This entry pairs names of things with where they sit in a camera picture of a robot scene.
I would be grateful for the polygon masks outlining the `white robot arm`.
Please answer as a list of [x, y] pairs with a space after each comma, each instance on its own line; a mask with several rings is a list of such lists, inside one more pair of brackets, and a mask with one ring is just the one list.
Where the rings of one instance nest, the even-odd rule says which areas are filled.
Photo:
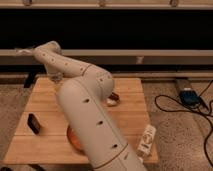
[[110, 72], [62, 55], [50, 41], [36, 47], [35, 58], [45, 65], [60, 105], [95, 171], [147, 171], [135, 150], [102, 106], [114, 90]]

